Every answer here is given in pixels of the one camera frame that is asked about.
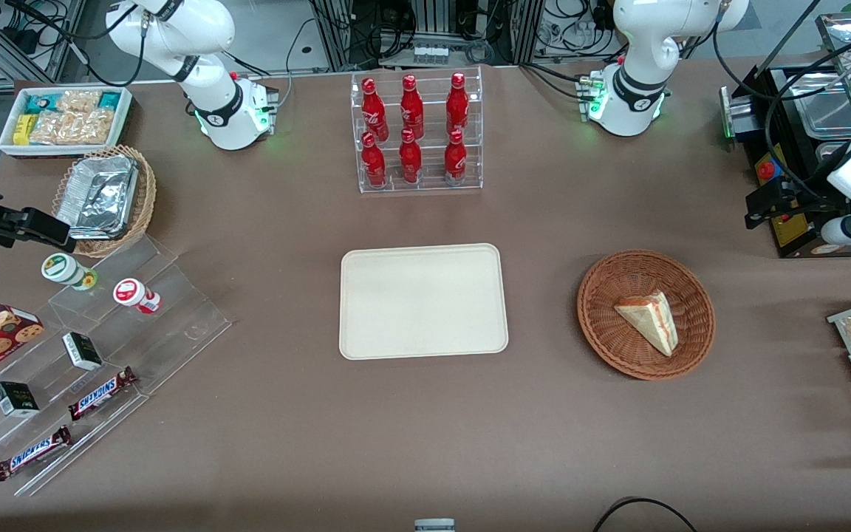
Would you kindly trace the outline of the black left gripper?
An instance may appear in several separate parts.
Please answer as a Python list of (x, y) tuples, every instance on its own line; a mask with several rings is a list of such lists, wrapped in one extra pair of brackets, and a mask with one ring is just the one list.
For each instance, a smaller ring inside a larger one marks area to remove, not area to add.
[(790, 221), (799, 215), (833, 219), (844, 212), (844, 195), (835, 189), (825, 194), (813, 194), (790, 188), (787, 181), (766, 181), (747, 195), (747, 210), (744, 225), (748, 230), (771, 219)]

